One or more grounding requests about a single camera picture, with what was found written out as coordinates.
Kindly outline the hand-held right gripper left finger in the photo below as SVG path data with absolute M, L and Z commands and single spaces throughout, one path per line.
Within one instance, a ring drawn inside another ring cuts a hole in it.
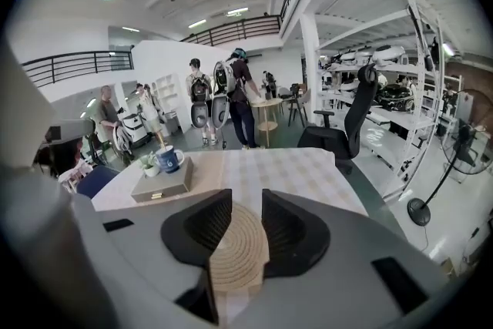
M 232 211 L 232 190 L 212 192 L 166 218 L 161 239 L 180 263 L 207 268 L 230 226 Z

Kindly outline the white wheeled robot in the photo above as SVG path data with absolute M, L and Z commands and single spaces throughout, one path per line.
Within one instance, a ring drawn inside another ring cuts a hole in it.
M 116 128 L 114 135 L 122 151 L 129 156 L 133 155 L 134 149 L 149 143 L 152 137 L 147 132 L 141 116 L 135 113 L 119 120 L 119 126 Z

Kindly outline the black balcony railing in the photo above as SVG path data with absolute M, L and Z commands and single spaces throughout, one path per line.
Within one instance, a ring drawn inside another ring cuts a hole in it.
M 22 63 L 22 68 L 38 87 L 91 74 L 133 70 L 129 51 L 70 52 Z
M 182 39 L 181 42 L 218 46 L 228 42 L 278 34 L 280 28 L 281 20 L 279 15 L 242 18 L 236 22 L 222 24 L 198 33 L 192 33 Z

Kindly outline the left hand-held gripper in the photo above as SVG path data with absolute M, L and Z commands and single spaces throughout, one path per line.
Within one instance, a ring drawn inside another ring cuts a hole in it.
M 96 124 L 91 119 L 61 120 L 51 125 L 42 146 L 59 145 L 91 135 Z

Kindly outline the round woven beige placemat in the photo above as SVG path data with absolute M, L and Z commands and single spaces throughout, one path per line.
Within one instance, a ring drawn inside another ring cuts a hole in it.
M 267 236 L 260 218 L 233 203 L 230 225 L 210 257 L 210 275 L 217 293 L 260 286 L 269 260 Z

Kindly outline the white shelving rack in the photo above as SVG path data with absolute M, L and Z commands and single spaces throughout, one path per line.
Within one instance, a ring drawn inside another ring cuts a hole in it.
M 361 127 L 360 152 L 351 160 L 384 200 L 405 191 L 438 127 L 444 90 L 444 55 L 437 16 L 415 0 L 369 22 L 354 23 L 317 47 L 316 110 L 334 112 L 344 128 L 357 92 L 357 73 L 374 63 L 378 88 Z

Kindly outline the small potted plant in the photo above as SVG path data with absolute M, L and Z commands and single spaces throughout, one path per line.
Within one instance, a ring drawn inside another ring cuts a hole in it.
M 154 152 L 150 152 L 139 158 L 140 166 L 146 177 L 152 178 L 160 172 L 159 164 Z

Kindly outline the white shell backpack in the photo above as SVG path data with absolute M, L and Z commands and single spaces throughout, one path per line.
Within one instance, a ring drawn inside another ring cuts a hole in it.
M 212 101 L 212 121 L 216 129 L 221 129 L 230 113 L 230 97 L 236 88 L 236 79 L 230 64 L 219 61 L 213 70 L 215 90 Z
M 204 74 L 193 79 L 190 91 L 192 124 L 195 128 L 202 129 L 207 126 L 209 120 L 209 106 L 207 102 L 210 99 L 210 87 Z

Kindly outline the round wooden side table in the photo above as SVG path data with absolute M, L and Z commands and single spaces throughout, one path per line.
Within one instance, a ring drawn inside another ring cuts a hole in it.
M 265 133 L 267 148 L 270 147 L 270 133 L 278 127 L 277 110 L 282 101 L 280 98 L 274 98 L 256 102 L 252 105 L 258 115 L 257 129 Z

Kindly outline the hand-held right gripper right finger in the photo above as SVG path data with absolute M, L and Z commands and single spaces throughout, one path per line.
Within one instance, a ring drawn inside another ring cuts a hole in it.
M 330 230 L 308 209 L 312 202 L 302 196 L 262 190 L 261 223 L 269 253 L 265 277 L 300 276 L 324 257 L 330 246 Z

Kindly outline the black office chair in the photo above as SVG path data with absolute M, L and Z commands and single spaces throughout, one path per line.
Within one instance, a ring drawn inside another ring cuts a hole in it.
M 374 63 L 365 65 L 357 73 L 360 83 L 344 118 L 344 128 L 330 126 L 330 117 L 335 115 L 334 112 L 316 110 L 314 114 L 323 117 L 324 126 L 306 126 L 297 144 L 298 148 L 311 147 L 333 153 L 335 166 L 347 175 L 352 173 L 351 160 L 360 152 L 361 127 L 377 93 L 377 71 L 374 67 Z

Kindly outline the grey rectangular tray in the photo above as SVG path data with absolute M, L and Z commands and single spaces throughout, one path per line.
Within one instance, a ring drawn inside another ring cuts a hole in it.
M 193 161 L 186 156 L 184 163 L 174 173 L 160 172 L 154 177 L 143 175 L 131 192 L 131 197 L 137 203 L 145 203 L 188 193 L 192 188 L 193 169 Z

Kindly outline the blue mug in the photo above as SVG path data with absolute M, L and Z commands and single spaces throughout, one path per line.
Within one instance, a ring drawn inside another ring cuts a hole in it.
M 182 150 L 168 145 L 156 151 L 156 160 L 162 171 L 165 173 L 174 173 L 184 163 L 185 156 Z

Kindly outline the checked tablecloth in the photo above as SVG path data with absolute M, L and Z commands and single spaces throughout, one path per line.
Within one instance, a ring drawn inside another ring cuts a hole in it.
M 302 196 L 367 215 L 354 189 L 322 149 L 232 149 L 188 152 L 193 161 L 191 191 L 232 190 L 234 202 L 261 214 L 262 190 Z

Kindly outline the dark dining chair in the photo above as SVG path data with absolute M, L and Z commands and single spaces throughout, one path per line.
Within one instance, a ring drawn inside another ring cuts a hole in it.
M 306 104 L 310 101 L 311 90 L 304 89 L 302 85 L 294 83 L 290 87 L 291 97 L 289 103 L 288 126 L 294 122 L 296 115 L 300 117 L 302 127 L 305 128 L 308 124 L 308 116 Z

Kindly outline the person's white shirt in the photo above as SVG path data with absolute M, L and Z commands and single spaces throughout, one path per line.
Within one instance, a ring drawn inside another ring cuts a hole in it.
M 0 167 L 30 167 L 55 110 L 0 38 Z

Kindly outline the black standing fan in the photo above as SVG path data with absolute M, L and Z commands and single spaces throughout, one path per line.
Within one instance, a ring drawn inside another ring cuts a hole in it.
M 447 104 L 454 106 L 454 115 L 439 136 L 446 159 L 444 172 L 426 200 L 413 198 L 407 203 L 408 216 L 420 227 L 430 222 L 430 202 L 451 172 L 477 175 L 493 164 L 493 135 L 487 129 L 493 118 L 493 100 L 477 89 L 462 89 L 453 94 Z

